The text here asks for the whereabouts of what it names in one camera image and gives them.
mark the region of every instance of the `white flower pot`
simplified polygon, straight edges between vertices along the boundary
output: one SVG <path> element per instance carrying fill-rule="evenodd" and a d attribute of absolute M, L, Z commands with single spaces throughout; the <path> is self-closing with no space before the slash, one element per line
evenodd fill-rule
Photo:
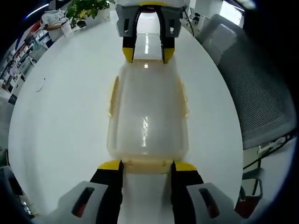
<path fill-rule="evenodd" d="M 110 19 L 110 8 L 106 8 L 103 10 L 99 10 L 98 15 L 93 19 L 93 17 L 89 16 L 85 19 L 86 25 L 96 26 L 100 23 L 106 22 Z"/>

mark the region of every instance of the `person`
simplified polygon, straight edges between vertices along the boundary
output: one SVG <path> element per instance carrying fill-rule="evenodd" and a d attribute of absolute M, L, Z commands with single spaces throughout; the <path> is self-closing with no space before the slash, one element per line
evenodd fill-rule
<path fill-rule="evenodd" d="M 49 32 L 53 42 L 57 41 L 63 35 L 61 26 L 67 21 L 65 11 L 61 9 L 45 11 L 40 20 L 42 29 Z"/>

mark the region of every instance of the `white round table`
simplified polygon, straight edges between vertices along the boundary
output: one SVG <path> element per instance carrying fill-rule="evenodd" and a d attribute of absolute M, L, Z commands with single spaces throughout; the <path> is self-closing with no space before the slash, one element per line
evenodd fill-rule
<path fill-rule="evenodd" d="M 41 214 L 49 214 L 63 194 L 113 160 L 107 151 L 107 110 L 112 84 L 126 60 L 115 14 L 111 20 L 59 39 L 32 69 L 16 102 L 9 160 Z M 243 152 L 229 90 L 210 56 L 184 28 L 174 60 L 190 110 L 184 160 L 236 204 Z M 166 175 L 125 175 L 119 223 L 173 223 L 165 182 Z"/>

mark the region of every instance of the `potted plant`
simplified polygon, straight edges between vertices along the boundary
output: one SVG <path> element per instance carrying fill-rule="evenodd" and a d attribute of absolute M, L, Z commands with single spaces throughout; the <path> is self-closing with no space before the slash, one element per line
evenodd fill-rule
<path fill-rule="evenodd" d="M 66 17 L 75 26 L 80 20 L 86 23 L 100 23 L 110 16 L 110 3 L 114 0 L 72 0 L 66 10 Z"/>

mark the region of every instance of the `translucent plastic box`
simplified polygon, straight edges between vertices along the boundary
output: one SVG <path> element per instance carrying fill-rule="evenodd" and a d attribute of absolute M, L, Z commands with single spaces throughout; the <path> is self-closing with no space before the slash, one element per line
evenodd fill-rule
<path fill-rule="evenodd" d="M 107 147 L 118 159 L 179 160 L 188 150 L 184 86 L 170 64 L 124 65 L 109 111 Z"/>

